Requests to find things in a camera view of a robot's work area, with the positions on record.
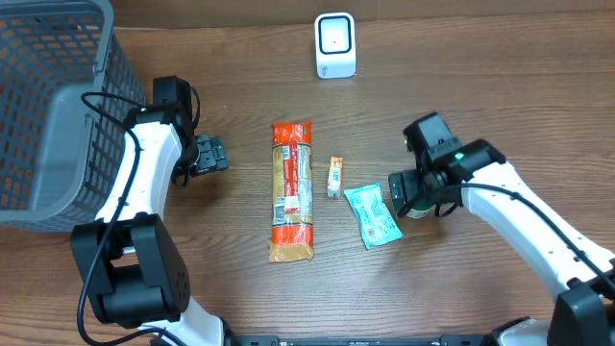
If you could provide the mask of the green lid Knorr jar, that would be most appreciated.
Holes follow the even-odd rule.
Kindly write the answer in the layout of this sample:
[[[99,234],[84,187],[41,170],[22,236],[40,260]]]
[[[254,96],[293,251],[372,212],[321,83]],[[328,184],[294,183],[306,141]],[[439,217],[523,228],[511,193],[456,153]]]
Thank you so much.
[[[419,209],[410,209],[406,214],[407,217],[413,219],[420,219],[428,216],[431,213],[432,207],[429,208],[419,208]]]

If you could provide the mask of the green wet wipes packet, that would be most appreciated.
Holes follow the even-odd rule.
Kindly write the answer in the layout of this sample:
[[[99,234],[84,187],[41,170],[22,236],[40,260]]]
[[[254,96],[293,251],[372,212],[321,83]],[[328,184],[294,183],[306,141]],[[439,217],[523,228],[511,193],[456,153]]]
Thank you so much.
[[[403,237],[383,200],[380,184],[348,188],[344,190],[344,196],[357,219],[367,250]]]

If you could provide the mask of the orange tissue packet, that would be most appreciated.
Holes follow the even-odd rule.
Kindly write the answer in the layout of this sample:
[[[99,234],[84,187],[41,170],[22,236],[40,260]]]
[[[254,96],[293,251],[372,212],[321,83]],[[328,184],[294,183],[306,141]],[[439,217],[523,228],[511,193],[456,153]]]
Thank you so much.
[[[343,159],[340,157],[331,157],[327,181],[327,196],[329,198],[340,197],[342,168]]]

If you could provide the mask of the red snack bar packet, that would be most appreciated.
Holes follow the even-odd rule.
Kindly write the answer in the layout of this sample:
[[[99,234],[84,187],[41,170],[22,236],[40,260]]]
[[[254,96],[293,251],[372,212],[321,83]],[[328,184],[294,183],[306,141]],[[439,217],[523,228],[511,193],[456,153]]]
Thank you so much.
[[[313,259],[311,124],[274,123],[269,261]]]

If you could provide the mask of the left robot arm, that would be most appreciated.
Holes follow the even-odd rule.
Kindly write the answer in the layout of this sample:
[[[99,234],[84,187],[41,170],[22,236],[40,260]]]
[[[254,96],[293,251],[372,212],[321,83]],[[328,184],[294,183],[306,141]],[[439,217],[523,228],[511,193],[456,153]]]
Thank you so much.
[[[71,234],[83,279],[80,337],[96,342],[85,326],[91,307],[99,322],[129,330],[116,345],[146,334],[159,345],[237,345],[229,325],[192,297],[185,261],[163,223],[170,185],[227,169],[222,141],[195,135],[200,99],[177,76],[154,80],[152,104],[129,105],[126,117],[113,122],[125,147],[111,193],[93,222]]]

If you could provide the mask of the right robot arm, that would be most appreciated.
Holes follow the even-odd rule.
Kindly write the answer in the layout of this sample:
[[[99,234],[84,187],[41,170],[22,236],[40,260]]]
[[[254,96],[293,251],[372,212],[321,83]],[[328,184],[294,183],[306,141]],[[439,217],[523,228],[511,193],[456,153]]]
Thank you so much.
[[[548,321],[521,317],[454,344],[614,346],[614,254],[550,208],[505,155],[484,139],[468,144],[431,112],[405,127],[416,165],[388,177],[400,217],[465,208],[490,225],[529,265],[554,301]]]

